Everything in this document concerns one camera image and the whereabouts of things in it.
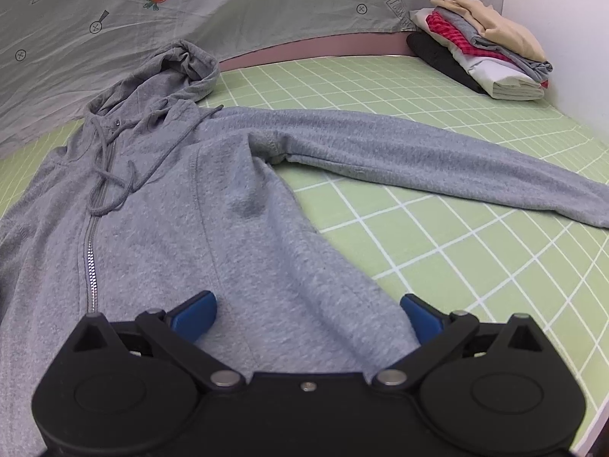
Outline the white folded garment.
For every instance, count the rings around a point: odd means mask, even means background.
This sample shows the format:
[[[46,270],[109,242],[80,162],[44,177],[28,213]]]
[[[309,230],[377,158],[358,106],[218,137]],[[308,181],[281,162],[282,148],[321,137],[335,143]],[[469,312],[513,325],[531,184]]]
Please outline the white folded garment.
[[[450,53],[451,59],[458,64],[458,70],[474,80],[485,93],[493,99],[528,101],[544,97],[544,88],[530,77],[516,70],[515,65],[500,63],[498,59],[464,55],[454,43],[428,29],[426,18],[432,13],[430,8],[411,12],[417,27],[435,39]]]

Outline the red striped folded garment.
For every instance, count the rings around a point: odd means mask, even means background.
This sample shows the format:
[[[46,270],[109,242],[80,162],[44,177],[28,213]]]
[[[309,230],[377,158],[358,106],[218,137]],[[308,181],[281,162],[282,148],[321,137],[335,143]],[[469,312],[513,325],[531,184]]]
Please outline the red striped folded garment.
[[[503,45],[482,37],[464,18],[448,10],[432,10],[424,18],[433,37],[448,42],[453,58],[482,87],[546,88],[552,66],[523,58]]]

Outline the grey folded garment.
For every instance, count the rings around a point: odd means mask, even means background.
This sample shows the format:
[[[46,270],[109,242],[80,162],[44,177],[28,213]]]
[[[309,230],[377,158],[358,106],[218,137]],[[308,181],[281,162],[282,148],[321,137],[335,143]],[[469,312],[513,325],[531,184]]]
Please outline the grey folded garment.
[[[436,7],[434,13],[441,16],[447,24],[450,24],[461,35],[461,37],[456,38],[454,43],[464,55],[491,57],[510,62],[538,83],[549,79],[550,73],[553,71],[553,66],[550,62],[539,62],[522,57],[517,52],[492,42],[483,37],[464,17],[451,10]]]

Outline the beige folded garment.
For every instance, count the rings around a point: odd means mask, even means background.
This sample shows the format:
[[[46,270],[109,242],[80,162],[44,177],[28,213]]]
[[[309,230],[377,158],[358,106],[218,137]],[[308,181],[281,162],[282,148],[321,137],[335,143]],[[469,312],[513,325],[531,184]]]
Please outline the beige folded garment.
[[[537,62],[547,60],[542,45],[527,27],[504,18],[481,0],[430,0],[430,3],[459,14],[481,37],[503,45],[525,59]]]

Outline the black folded garment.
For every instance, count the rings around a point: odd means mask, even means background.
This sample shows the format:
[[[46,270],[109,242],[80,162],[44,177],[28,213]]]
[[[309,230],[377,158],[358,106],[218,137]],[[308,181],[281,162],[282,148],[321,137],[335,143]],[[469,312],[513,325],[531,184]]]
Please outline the black folded garment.
[[[486,91],[458,64],[448,48],[436,42],[428,34],[424,32],[410,33],[406,42],[414,55],[434,70],[475,93],[486,95]]]

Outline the grey printed backdrop cloth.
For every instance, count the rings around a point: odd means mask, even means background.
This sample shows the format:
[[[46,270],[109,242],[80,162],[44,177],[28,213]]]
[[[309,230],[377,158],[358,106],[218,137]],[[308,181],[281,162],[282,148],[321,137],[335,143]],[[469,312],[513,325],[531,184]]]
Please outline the grey printed backdrop cloth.
[[[223,61],[304,39],[406,31],[429,1],[1,0],[1,152],[77,117],[167,43],[184,39]]]

